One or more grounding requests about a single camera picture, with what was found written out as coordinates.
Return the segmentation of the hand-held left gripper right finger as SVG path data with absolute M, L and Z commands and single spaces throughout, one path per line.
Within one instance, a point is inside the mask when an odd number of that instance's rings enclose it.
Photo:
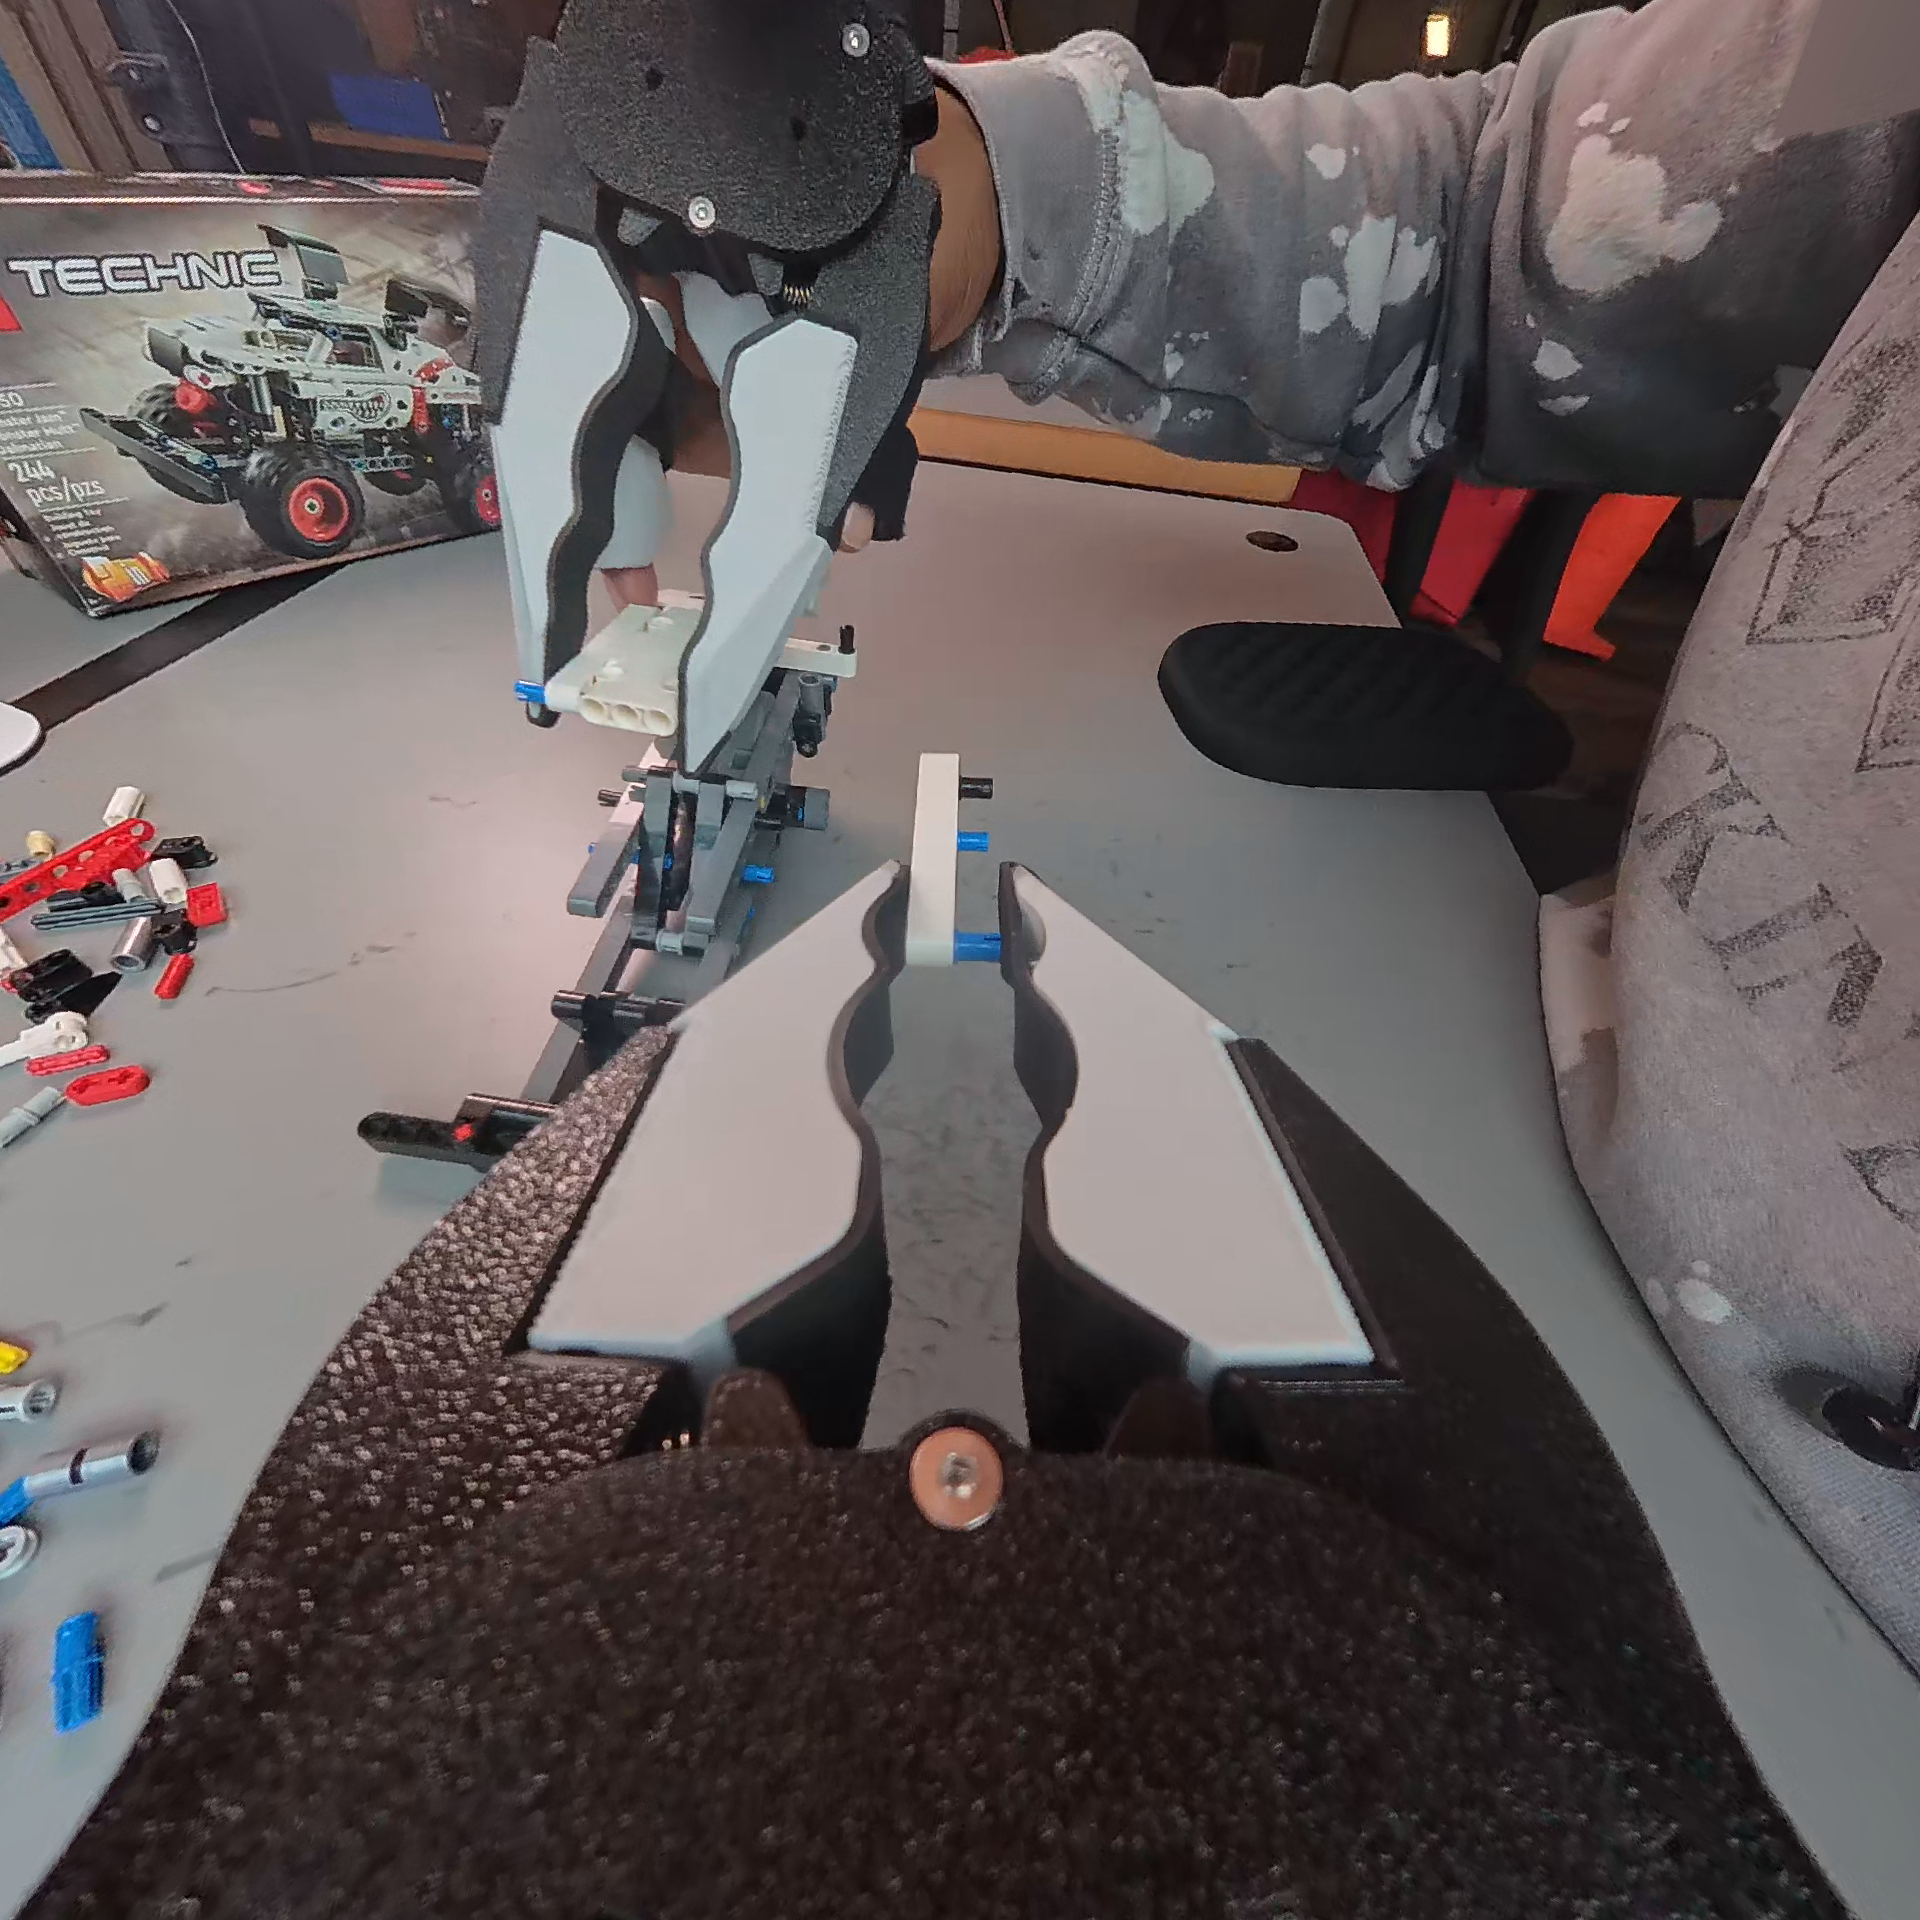
M 1021 1165 L 1031 1446 L 1107 1446 L 1142 1386 L 1379 1383 L 1379 1324 L 1257 1084 L 1261 1048 L 1019 862 L 998 973 L 1039 1137 Z

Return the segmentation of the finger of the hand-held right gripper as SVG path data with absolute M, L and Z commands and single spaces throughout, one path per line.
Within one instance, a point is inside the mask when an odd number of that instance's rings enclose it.
M 607 249 L 540 226 L 495 395 L 493 476 L 507 542 L 515 695 L 556 724 L 548 684 L 584 650 L 596 571 L 647 571 L 670 525 L 662 453 L 671 318 L 633 295 Z
M 830 567 L 818 532 L 854 340 L 788 314 L 732 348 L 732 496 L 702 547 L 704 611 L 680 663 L 680 754 L 699 771 L 755 706 Z

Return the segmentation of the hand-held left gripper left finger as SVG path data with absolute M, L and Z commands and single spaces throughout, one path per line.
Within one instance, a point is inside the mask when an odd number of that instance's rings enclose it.
M 880 862 L 670 1021 L 528 1323 L 528 1347 L 758 1368 L 806 1435 L 859 1446 L 890 1311 L 861 1099 L 890 1061 L 907 869 Z

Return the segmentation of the brick-built truck chassis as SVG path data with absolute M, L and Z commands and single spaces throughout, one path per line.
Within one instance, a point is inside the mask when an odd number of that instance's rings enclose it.
M 670 756 L 670 670 L 702 615 L 694 593 L 627 608 L 548 684 L 542 718 L 629 732 L 644 752 L 570 880 L 568 915 L 596 924 L 587 965 L 552 996 L 552 1034 L 515 1094 L 472 1089 L 453 1116 L 368 1112 L 360 1140 L 391 1159 L 493 1168 L 633 1039 L 662 1033 L 740 961 L 779 841 L 830 826 L 830 791 L 802 783 L 854 676 L 854 628 L 793 633 L 704 767 Z

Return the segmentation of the white angled brick beam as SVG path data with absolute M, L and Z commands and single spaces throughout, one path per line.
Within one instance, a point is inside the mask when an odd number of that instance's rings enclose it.
M 962 853 L 987 853 L 984 830 L 962 830 L 962 799 L 990 799 L 992 780 L 969 778 L 961 754 L 922 754 L 912 823 L 904 964 L 952 965 L 996 964 L 996 929 L 958 926 L 958 862 Z

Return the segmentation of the grey desk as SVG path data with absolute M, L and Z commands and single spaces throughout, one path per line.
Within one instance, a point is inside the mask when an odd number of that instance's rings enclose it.
M 466 1191 L 356 1140 L 371 1109 L 518 1089 L 596 924 L 566 910 L 629 745 L 540 732 L 509 691 L 495 537 L 356 560 L 245 625 L 200 604 L 2 778 L 2 854 L 77 841 L 133 783 L 219 853 L 227 924 L 149 1014 L 152 1084 L 2 1148 L 2 1335 L 59 1382 L 2 1426 L 50 1446 L 160 1432 L 149 1477 L 50 1508 L 2 1580 L 2 1918 L 84 1821 L 152 1709 L 227 1526 L 352 1317 Z M 904 854 L 917 754 L 996 780 L 992 859 L 1240 1034 L 1267 1040 L 1514 1297 L 1668 1551 L 1765 1783 L 1862 1918 L 1915 1918 L 1915 1682 L 1725 1446 L 1569 1176 L 1538 1004 L 1538 896 L 1479 796 L 1240 780 L 1179 736 L 1156 670 L 1206 620 L 1380 620 L 1352 537 L 1212 499 L 926 468 L 902 545 L 823 590 L 859 671 L 806 780 L 830 830 L 776 853 L 763 952 Z M 103 1712 L 59 1738 L 62 1615 L 103 1627 Z

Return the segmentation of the person's right hand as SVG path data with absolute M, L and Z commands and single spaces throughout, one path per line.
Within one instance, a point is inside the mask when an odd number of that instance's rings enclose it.
M 987 301 L 998 289 L 1003 277 L 998 199 L 987 134 L 948 77 L 933 88 L 936 123 L 913 146 L 913 174 L 941 191 L 917 384 L 925 384 L 925 374 L 936 369 L 941 355 L 987 314 Z

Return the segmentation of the toy truck set box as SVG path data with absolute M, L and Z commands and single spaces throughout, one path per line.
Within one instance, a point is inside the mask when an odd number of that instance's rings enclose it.
M 89 616 L 493 535 L 478 185 L 2 174 L 2 555 Z

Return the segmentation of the blue crate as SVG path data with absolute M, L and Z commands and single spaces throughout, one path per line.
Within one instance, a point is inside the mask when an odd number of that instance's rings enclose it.
M 495 111 L 445 76 L 327 71 L 334 123 L 413 146 L 493 146 Z

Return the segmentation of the wood-edged table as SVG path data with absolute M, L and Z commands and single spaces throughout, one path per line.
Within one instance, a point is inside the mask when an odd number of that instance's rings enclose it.
M 984 419 L 922 404 L 912 416 L 917 453 L 936 463 L 1063 482 L 1287 506 L 1304 471 L 1287 463 L 1212 463 L 1081 424 Z

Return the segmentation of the pile of red white brick parts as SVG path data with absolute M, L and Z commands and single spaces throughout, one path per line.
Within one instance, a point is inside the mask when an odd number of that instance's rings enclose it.
M 5 1148 L 149 1089 L 136 1034 L 152 1019 L 130 1003 L 176 1004 L 225 924 L 216 845 L 160 830 L 136 786 L 118 786 L 84 840 L 25 837 L 25 854 L 2 862 Z

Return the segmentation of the grey bleached hoodie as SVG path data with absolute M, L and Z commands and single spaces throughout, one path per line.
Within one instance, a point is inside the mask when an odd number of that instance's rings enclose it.
M 1540 905 L 1578 1180 L 1691 1383 L 1915 1666 L 1915 228 L 1691 615 L 1613 879 Z

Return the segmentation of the black clip-on microphone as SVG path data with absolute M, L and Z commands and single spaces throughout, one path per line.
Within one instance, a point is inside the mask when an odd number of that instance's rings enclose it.
M 1783 1402 L 1825 1435 L 1875 1470 L 1915 1473 L 1915 1368 L 1896 1391 L 1875 1391 L 1833 1368 L 1788 1368 L 1779 1377 Z

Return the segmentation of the orange plastic object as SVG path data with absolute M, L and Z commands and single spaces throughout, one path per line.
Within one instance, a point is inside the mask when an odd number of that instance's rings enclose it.
M 1465 620 L 1488 567 L 1508 558 L 1530 499 L 1524 490 L 1453 482 L 1420 593 L 1413 598 L 1413 620 L 1446 631 Z M 1352 525 L 1368 566 L 1383 578 L 1383 553 L 1397 513 L 1395 496 L 1338 473 L 1304 473 L 1289 506 Z M 1613 655 L 1616 646 L 1597 633 L 1597 620 L 1613 608 L 1624 581 L 1647 558 L 1647 547 L 1675 506 L 1683 506 L 1678 496 L 1599 496 L 1574 542 L 1548 615 L 1545 641 L 1550 646 L 1593 658 Z

